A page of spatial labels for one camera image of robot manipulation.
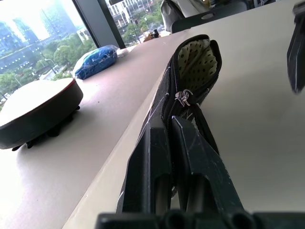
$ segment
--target white table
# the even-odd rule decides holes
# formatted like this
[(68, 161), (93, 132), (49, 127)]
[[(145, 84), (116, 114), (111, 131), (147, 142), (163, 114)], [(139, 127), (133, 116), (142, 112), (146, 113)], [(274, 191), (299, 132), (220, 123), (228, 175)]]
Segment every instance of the white table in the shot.
[(305, 98), (286, 76), (296, 2), (146, 42), (83, 81), (81, 110), (59, 137), (1, 152), (0, 228), (57, 229), (69, 218), (64, 228), (88, 229), (113, 211), (159, 76), (175, 48), (200, 33), (217, 40), (223, 58), (202, 108), (244, 207), (305, 210)]

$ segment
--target polka dot lining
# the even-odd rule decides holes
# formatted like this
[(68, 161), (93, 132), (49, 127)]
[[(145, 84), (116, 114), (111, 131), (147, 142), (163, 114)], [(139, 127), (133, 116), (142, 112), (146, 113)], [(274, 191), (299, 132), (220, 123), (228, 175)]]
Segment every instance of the polka dot lining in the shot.
[[(198, 52), (202, 52), (201, 58), (185, 73), (184, 71), (198, 55)], [(208, 39), (193, 41), (182, 47), (179, 52), (178, 62), (180, 79), (184, 84), (183, 88), (189, 90), (195, 90), (204, 85), (217, 69), (217, 61)]]

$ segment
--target glass window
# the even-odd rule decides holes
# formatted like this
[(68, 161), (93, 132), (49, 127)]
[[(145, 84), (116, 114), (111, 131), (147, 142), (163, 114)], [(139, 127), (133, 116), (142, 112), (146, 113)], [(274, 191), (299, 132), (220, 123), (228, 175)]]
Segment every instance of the glass window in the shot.
[(72, 77), (94, 49), (72, 0), (0, 1), (0, 110), (27, 83)]
[(115, 9), (123, 5), (125, 9), (113, 15), (114, 21), (120, 21), (117, 28), (126, 47), (139, 44), (154, 30), (160, 36), (170, 33), (165, 31), (160, 11), (162, 0), (124, 0), (113, 5)]
[(122, 25), (121, 25), (119, 20), (117, 20), (115, 24), (116, 24), (117, 27), (122, 27)]
[(111, 7), (108, 7), (108, 10), (109, 10), (110, 14), (113, 16), (113, 15), (114, 15), (114, 13), (113, 13), (112, 8), (111, 8)]
[(113, 11), (113, 15), (115, 15), (116, 12), (115, 12), (114, 6), (111, 6), (111, 9), (112, 9), (112, 11)]

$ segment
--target chair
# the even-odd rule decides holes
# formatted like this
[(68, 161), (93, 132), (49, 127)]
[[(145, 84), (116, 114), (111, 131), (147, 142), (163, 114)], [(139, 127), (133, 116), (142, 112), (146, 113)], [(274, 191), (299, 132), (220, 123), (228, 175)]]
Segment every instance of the chair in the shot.
[(247, 11), (249, 9), (249, 5), (245, 0), (233, 1), (230, 4), (214, 8), (208, 12), (175, 21), (172, 24), (172, 33), (180, 32), (197, 25), (225, 18), (240, 12)]

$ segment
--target skyscraper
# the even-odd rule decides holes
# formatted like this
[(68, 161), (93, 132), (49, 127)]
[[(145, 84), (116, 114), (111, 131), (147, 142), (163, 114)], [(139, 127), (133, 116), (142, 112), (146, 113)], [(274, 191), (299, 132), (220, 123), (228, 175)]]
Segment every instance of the skyscraper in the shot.
[(34, 44), (39, 41), (38, 37), (36, 34), (33, 32), (33, 30), (23, 22), (22, 18), (15, 18), (13, 20), (18, 28), (18, 30), (21, 32), (23, 35), (25, 41), (28, 44)]
[(22, 47), (21, 39), (3, 21), (0, 21), (0, 56)]
[(41, 9), (41, 20), (51, 37), (59, 39), (77, 31), (59, 0)]

